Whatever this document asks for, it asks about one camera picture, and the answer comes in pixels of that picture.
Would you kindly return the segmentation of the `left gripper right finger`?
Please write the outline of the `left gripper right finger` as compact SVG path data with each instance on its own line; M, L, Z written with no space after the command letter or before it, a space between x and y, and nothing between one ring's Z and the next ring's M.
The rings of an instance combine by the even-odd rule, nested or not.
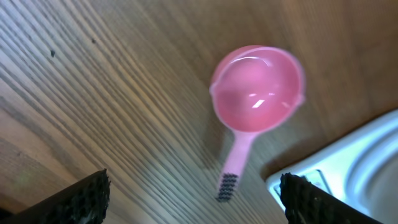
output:
M280 201L289 224L381 224L291 173L281 175Z

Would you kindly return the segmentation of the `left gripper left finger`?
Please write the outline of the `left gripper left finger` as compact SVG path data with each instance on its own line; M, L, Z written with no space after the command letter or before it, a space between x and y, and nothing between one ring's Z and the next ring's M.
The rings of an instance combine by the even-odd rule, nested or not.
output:
M110 200L107 170L99 170L45 200L1 219L1 224L102 224Z

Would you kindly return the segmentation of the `pink measuring scoop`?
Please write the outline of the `pink measuring scoop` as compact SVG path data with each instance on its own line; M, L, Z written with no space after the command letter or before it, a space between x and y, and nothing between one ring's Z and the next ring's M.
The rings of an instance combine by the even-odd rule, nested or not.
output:
M234 135L216 193L223 203L237 191L255 139L280 126L303 104L304 70L284 49L248 45L218 64L210 95L215 114Z

